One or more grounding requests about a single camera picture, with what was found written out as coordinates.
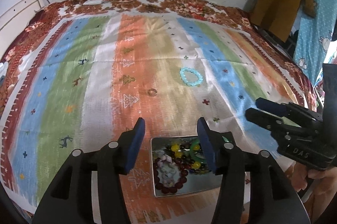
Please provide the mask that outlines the right human hand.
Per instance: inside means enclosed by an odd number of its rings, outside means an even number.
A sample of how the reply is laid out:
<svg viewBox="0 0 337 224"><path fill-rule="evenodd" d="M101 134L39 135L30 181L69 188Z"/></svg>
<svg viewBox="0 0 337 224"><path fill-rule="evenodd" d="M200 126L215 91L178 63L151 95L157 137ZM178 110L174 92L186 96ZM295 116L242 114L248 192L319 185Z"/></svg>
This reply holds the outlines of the right human hand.
<svg viewBox="0 0 337 224"><path fill-rule="evenodd" d="M312 191L312 202L308 203L309 209L307 209L312 221L315 221L336 194L336 167L319 172L297 162L291 177L291 184L295 191L298 192L307 187L307 177L319 181Z"/></svg>

